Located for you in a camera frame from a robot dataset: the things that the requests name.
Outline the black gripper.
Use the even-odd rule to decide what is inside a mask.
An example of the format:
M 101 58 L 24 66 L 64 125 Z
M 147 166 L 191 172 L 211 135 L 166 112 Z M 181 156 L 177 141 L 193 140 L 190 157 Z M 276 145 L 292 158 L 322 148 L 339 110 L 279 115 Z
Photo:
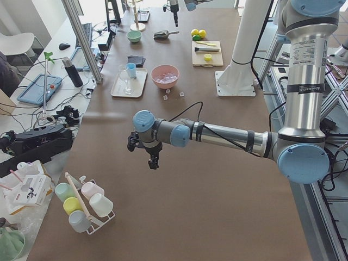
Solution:
M 173 19 L 175 22 L 175 26 L 178 26 L 178 12 L 179 12 L 179 4 L 178 0 L 167 0 L 166 3 L 163 5 L 163 12 L 166 12 L 167 10 L 171 11 L 173 13 Z
M 162 150 L 162 143 L 159 141 L 153 141 L 150 143 L 145 143 L 139 137 L 137 132 L 131 132 L 127 138 L 127 149 L 133 152 L 135 148 L 143 148 L 150 155 L 150 160 L 148 161 L 149 168 L 154 170 L 159 167 L 159 153 Z

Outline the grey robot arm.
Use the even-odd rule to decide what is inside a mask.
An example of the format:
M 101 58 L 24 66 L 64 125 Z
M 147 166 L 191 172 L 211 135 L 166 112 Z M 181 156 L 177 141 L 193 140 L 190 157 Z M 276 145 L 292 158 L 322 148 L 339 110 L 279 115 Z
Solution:
M 184 0 L 185 7 L 188 11 L 193 11 L 199 4 L 209 2 L 206 0 Z M 163 12 L 169 11 L 173 15 L 173 20 L 175 27 L 178 27 L 178 12 L 179 12 L 179 1 L 178 0 L 168 0 L 163 5 Z
M 141 110 L 133 116 L 134 132 L 129 151 L 143 148 L 149 167 L 158 167 L 163 144 L 184 147 L 189 140 L 241 149 L 274 160 L 288 180 L 309 184 L 323 179 L 330 160 L 325 135 L 320 129 L 325 91 L 327 40 L 338 28 L 343 1 L 283 1 L 278 31 L 290 41 L 287 100 L 284 126 L 277 132 L 211 125 L 202 121 L 156 118 Z

